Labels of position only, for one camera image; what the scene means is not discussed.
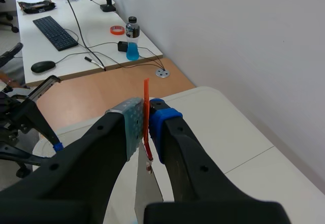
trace orange tape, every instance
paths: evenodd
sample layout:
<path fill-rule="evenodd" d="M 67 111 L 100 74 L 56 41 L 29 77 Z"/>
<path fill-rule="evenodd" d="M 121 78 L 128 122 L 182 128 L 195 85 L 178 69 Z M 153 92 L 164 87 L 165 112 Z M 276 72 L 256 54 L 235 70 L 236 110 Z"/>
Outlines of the orange tape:
<path fill-rule="evenodd" d="M 144 140 L 144 147 L 147 152 L 148 159 L 150 161 L 153 160 L 152 153 L 149 146 L 149 110 L 150 110 L 150 104 L 149 104 L 149 78 L 144 80 L 144 104 L 143 104 L 143 140 Z"/>
<path fill-rule="evenodd" d="M 112 26 L 110 28 L 110 31 L 112 34 L 114 35 L 123 35 L 125 33 L 125 29 L 122 26 L 116 25 L 116 26 Z"/>

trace blue gripper pad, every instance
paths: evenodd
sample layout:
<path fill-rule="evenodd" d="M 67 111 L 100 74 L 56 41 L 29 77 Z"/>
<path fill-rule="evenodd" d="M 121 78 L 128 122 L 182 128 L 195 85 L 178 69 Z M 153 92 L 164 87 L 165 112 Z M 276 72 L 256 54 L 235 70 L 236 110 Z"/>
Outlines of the blue gripper pad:
<path fill-rule="evenodd" d="M 143 102 L 142 98 L 131 98 L 106 111 L 124 116 L 127 161 L 136 152 L 143 138 Z"/>

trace keyboard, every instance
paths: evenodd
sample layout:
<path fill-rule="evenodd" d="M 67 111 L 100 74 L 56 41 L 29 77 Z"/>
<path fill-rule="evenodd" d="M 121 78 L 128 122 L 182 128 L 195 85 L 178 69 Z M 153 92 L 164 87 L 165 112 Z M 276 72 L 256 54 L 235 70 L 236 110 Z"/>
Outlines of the keyboard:
<path fill-rule="evenodd" d="M 51 16 L 36 19 L 33 23 L 58 51 L 78 45 L 78 42 L 72 38 Z"/>

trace cable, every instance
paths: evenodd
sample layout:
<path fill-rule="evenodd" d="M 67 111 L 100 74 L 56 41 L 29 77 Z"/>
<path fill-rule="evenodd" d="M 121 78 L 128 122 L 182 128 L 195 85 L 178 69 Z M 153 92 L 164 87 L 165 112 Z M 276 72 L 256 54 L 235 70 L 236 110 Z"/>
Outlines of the cable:
<path fill-rule="evenodd" d="M 105 56 L 105 57 L 111 59 L 111 60 L 114 61 L 116 64 L 120 65 L 122 68 L 134 68 L 134 67 L 137 67 L 137 66 L 155 66 L 155 67 L 161 68 L 160 66 L 157 66 L 157 65 L 155 65 L 155 64 L 137 64 L 137 65 L 134 65 L 134 66 L 126 67 L 126 66 L 124 66 L 124 65 L 122 65 L 122 64 L 120 64 L 120 63 L 118 63 L 116 60 L 114 60 L 113 58 L 111 58 L 111 57 L 109 57 L 109 56 L 107 56 L 107 55 L 105 55 L 105 54 L 102 54 L 102 53 L 100 53 L 100 52 L 98 52 L 98 51 L 94 51 L 94 52 L 95 52 L 95 53 L 98 53 L 98 54 L 101 54 L 101 55 L 103 55 L 103 56 Z"/>
<path fill-rule="evenodd" d="M 164 67 L 162 61 L 159 59 L 159 57 L 158 57 L 156 54 L 154 54 L 151 50 L 149 50 L 149 49 L 146 48 L 146 47 L 139 47 L 139 46 L 138 46 L 138 48 L 140 48 L 140 49 L 146 49 L 146 50 L 150 51 L 151 54 L 153 54 L 155 57 L 158 58 L 158 60 L 160 61 L 161 66 L 162 66 L 162 69 L 165 70 L 165 67 Z"/>
<path fill-rule="evenodd" d="M 97 5 L 99 5 L 99 6 L 101 5 L 101 4 L 98 4 L 97 2 L 95 2 L 94 0 L 90 0 L 90 1 L 94 2 L 95 4 L 97 4 Z"/>
<path fill-rule="evenodd" d="M 69 3 L 69 6 L 71 7 L 71 10 L 72 10 L 72 12 L 73 12 L 73 15 L 75 16 L 75 19 L 76 19 L 76 22 L 77 22 L 77 25 L 78 25 L 78 29 L 79 29 L 79 33 L 80 33 L 80 37 L 81 37 L 81 40 L 82 40 L 82 42 L 83 42 L 85 48 L 86 48 L 87 50 L 89 50 L 89 52 L 90 52 L 91 54 L 93 54 L 94 57 L 96 57 L 96 59 L 97 59 L 97 60 L 102 64 L 102 66 L 104 67 L 104 71 L 106 71 L 106 68 L 105 68 L 104 64 L 102 63 L 102 61 L 101 61 L 101 60 L 100 60 L 100 59 L 95 55 L 94 52 L 92 52 L 91 49 L 89 49 L 89 48 L 87 47 L 87 45 L 86 45 L 86 43 L 85 43 L 85 41 L 84 41 L 84 39 L 83 39 L 82 33 L 81 33 L 81 28 L 80 28 L 80 25 L 79 25 L 79 22 L 78 22 L 78 19 L 77 19 L 76 13 L 75 13 L 75 11 L 73 10 L 73 7 L 71 6 L 70 0 L 67 0 L 67 1 L 68 1 L 68 3 Z"/>
<path fill-rule="evenodd" d="M 68 56 L 71 56 L 71 55 L 89 54 L 89 53 L 91 53 L 91 52 L 87 51 L 87 52 L 72 53 L 72 54 L 66 55 L 61 60 L 57 61 L 55 64 L 58 64 L 59 62 L 63 61 L 64 59 L 66 59 Z"/>
<path fill-rule="evenodd" d="M 99 45 L 106 45 L 106 44 L 118 44 L 118 43 L 117 42 L 106 42 L 106 43 L 101 43 Z M 99 45 L 93 45 L 93 46 L 90 46 L 90 48 L 97 47 Z"/>
<path fill-rule="evenodd" d="M 72 30 L 67 29 L 67 28 L 65 28 L 65 30 L 68 30 L 68 31 L 72 32 L 73 34 L 75 34 L 75 36 L 77 36 L 77 42 L 79 41 L 79 36 L 78 36 L 75 32 L 73 32 Z"/>
<path fill-rule="evenodd" d="M 65 30 L 68 30 L 68 31 L 72 32 L 75 36 L 77 36 L 77 42 L 79 41 L 79 36 L 78 36 L 74 31 L 72 31 L 72 30 L 70 30 L 70 29 L 68 29 L 68 28 L 65 28 Z M 100 46 L 100 45 L 105 45 L 105 44 L 118 44 L 118 43 L 117 43 L 117 42 L 105 42 L 105 43 L 101 43 L 101 44 L 98 44 L 98 45 L 89 46 L 88 48 L 90 49 L 90 48 L 94 48 L 94 47 L 97 47 L 97 46 Z M 107 55 L 105 55 L 105 54 L 102 54 L 102 53 L 97 52 L 97 51 L 94 51 L 94 53 L 101 54 L 101 55 L 103 55 L 103 56 L 105 56 L 105 57 L 107 57 L 107 58 L 113 60 L 115 63 L 119 64 L 122 68 L 133 68 L 133 67 L 136 67 L 136 66 L 147 66 L 147 65 L 150 65 L 150 66 L 155 66 L 155 67 L 158 67 L 158 68 L 161 68 L 161 69 L 165 70 L 165 67 L 164 67 L 162 61 L 159 59 L 159 57 L 158 57 L 156 54 L 154 54 L 151 50 L 149 50 L 149 51 L 150 51 L 154 56 L 156 56 L 156 57 L 158 58 L 158 60 L 159 60 L 160 63 L 161 63 L 161 66 L 160 66 L 160 64 L 159 64 L 156 60 L 153 60 L 153 59 L 150 59 L 150 58 L 147 58 L 147 57 L 143 57 L 143 56 L 139 56 L 139 57 L 141 57 L 141 58 L 143 58 L 143 59 L 147 59 L 147 60 L 153 61 L 154 63 L 157 64 L 157 66 L 154 65 L 154 64 L 146 64 L 146 65 L 145 65 L 145 64 L 142 64 L 142 65 L 139 64 L 139 65 L 134 65 L 134 66 L 132 66 L 132 67 L 124 67 L 123 65 L 121 65 L 120 63 L 118 63 L 117 61 L 115 61 L 114 59 L 110 58 L 109 56 L 107 56 Z M 61 60 L 57 61 L 55 64 L 59 63 L 60 61 L 64 60 L 65 58 L 67 58 L 67 57 L 70 56 L 70 55 L 86 54 L 86 53 L 90 53 L 90 52 L 82 52 L 82 53 L 73 53 L 73 54 L 69 54 L 69 55 L 65 56 L 64 58 L 62 58 Z"/>
<path fill-rule="evenodd" d="M 61 60 L 57 61 L 55 64 L 58 64 L 59 62 L 63 61 L 64 59 L 66 59 L 68 56 L 71 56 L 71 55 L 89 54 L 89 53 L 91 53 L 91 52 L 87 51 L 87 52 L 72 53 L 72 54 L 66 55 L 64 58 L 62 58 Z M 105 56 L 105 57 L 111 59 L 112 61 L 114 61 L 116 64 L 118 64 L 118 65 L 121 66 L 122 68 L 134 68 L 134 67 L 137 67 L 137 66 L 155 66 L 155 67 L 161 68 L 161 67 L 159 67 L 159 66 L 157 66 L 157 65 L 155 65 L 155 64 L 137 64 L 137 65 L 134 65 L 134 66 L 126 67 L 126 66 L 124 66 L 124 65 L 122 65 L 122 64 L 120 64 L 120 63 L 118 63 L 118 62 L 117 62 L 116 60 L 114 60 L 113 58 L 111 58 L 111 57 L 109 57 L 109 56 L 107 56 L 107 55 L 105 55 L 105 54 L 103 54 L 103 53 L 100 53 L 100 52 L 98 52 L 98 51 L 94 51 L 94 53 L 100 54 L 100 55 L 102 55 L 102 56 Z"/>
<path fill-rule="evenodd" d="M 118 44 L 118 43 L 116 43 L 116 42 L 105 42 L 105 43 L 101 43 L 101 44 L 98 44 L 98 45 L 89 46 L 89 48 L 94 48 L 94 47 L 97 47 L 97 46 L 100 46 L 100 45 L 106 45 L 106 44 Z M 150 59 L 150 58 L 147 58 L 147 57 L 143 57 L 143 56 L 139 56 L 139 57 L 150 60 L 150 61 L 153 61 L 154 63 L 156 63 L 158 65 L 159 68 L 165 70 L 165 67 L 164 67 L 164 65 L 163 65 L 163 63 L 161 62 L 160 59 L 159 59 L 159 61 L 160 61 L 161 65 L 156 60 L 153 60 L 153 59 Z"/>

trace plastic bottle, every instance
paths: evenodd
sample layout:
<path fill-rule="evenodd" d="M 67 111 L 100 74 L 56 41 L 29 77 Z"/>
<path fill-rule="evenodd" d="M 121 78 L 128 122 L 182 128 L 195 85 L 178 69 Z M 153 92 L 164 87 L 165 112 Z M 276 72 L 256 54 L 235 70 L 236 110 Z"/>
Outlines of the plastic bottle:
<path fill-rule="evenodd" d="M 139 59 L 138 39 L 140 36 L 140 27 L 137 24 L 136 17 L 129 17 L 126 25 L 127 52 L 126 57 L 129 60 Z"/>

